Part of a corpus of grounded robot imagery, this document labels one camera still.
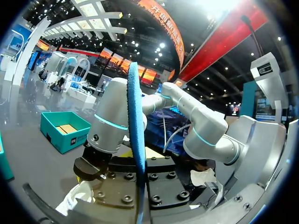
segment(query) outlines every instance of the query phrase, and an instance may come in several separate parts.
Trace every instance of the white robotic arm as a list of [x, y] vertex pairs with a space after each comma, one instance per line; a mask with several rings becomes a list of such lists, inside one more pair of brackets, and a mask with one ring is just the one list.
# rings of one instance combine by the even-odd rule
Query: white robotic arm
[[192, 123], [192, 129], [183, 143], [188, 155], [194, 159], [213, 159], [228, 165], [235, 162], [240, 145], [224, 135], [228, 128], [226, 121], [177, 85], [164, 83], [161, 95], [148, 95], [142, 99], [145, 115], [171, 105], [175, 105]]
[[[148, 115], [155, 110], [175, 105], [191, 121], [192, 130], [183, 146], [194, 159], [213, 159], [232, 164], [239, 155], [239, 143], [224, 135], [228, 125], [214, 111], [173, 83], [164, 83], [161, 95], [148, 95], [142, 110]], [[103, 94], [87, 141], [95, 149], [116, 153], [128, 133], [127, 80], [114, 78]]]

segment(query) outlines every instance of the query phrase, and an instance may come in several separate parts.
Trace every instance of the blue sponge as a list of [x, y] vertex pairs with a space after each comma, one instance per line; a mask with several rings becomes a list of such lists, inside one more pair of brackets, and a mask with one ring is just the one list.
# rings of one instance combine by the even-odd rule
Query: blue sponge
[[128, 118], [130, 142], [137, 166], [138, 224], [142, 223], [145, 188], [145, 146], [142, 120], [141, 89], [139, 85], [138, 65], [132, 62], [128, 72]]

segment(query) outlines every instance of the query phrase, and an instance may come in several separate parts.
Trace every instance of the teal box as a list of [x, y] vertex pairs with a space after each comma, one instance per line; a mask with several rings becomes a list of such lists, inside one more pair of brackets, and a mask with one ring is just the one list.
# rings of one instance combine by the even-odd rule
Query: teal box
[[[77, 131], [62, 134], [56, 127], [71, 125]], [[90, 124], [73, 112], [43, 112], [41, 118], [41, 132], [49, 142], [61, 153], [82, 145], [90, 129]]]
[[9, 180], [14, 177], [13, 172], [11, 171], [11, 169], [9, 167], [9, 163], [8, 163], [5, 153], [4, 153], [4, 148], [3, 148], [2, 139], [1, 139], [1, 133], [0, 133], [0, 170], [1, 170], [2, 175], [5, 180]]

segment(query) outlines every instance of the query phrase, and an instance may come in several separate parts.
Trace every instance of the orange banner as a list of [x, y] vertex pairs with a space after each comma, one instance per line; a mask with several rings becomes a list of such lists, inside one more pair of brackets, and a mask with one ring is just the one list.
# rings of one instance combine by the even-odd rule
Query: orange banner
[[49, 50], [49, 46], [43, 42], [41, 42], [40, 40], [38, 40], [37, 44], [36, 44], [40, 49], [43, 50]]
[[165, 9], [154, 0], [139, 0], [138, 5], [150, 12], [171, 37], [176, 47], [181, 69], [183, 66], [185, 49], [182, 36], [173, 19], [168, 15]]

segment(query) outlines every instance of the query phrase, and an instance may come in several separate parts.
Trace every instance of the cable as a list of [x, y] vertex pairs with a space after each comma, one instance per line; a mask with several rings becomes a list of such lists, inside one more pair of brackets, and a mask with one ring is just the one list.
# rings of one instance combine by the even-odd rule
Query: cable
[[165, 144], [165, 146], [164, 146], [163, 153], [165, 153], [166, 148], [167, 148], [169, 142], [171, 141], [171, 139], [172, 139], [178, 132], [180, 132], [181, 130], [183, 130], [183, 129], [186, 128], [186, 127], [189, 127], [190, 125], [191, 125], [191, 123], [188, 124], [188, 125], [185, 125], [185, 126], [183, 126], [183, 127], [180, 127], [178, 130], [176, 130], [176, 131], [170, 136], [170, 138], [168, 139], [168, 141], [166, 142], [166, 144]]
[[163, 116], [163, 128], [164, 128], [164, 148], [166, 146], [166, 125], [165, 125], [165, 117], [163, 113], [163, 109], [161, 110], [162, 116]]

